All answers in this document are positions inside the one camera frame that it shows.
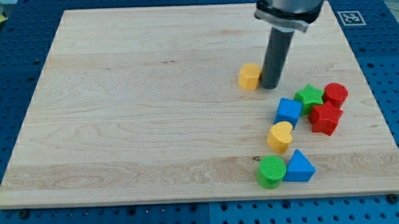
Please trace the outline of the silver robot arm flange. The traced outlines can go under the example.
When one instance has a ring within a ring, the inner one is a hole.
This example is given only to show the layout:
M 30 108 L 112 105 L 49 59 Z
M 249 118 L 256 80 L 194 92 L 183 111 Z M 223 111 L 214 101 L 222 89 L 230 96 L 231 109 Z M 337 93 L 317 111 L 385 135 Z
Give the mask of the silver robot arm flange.
M 316 21 L 323 0 L 257 0 L 254 16 L 285 33 L 306 33 Z

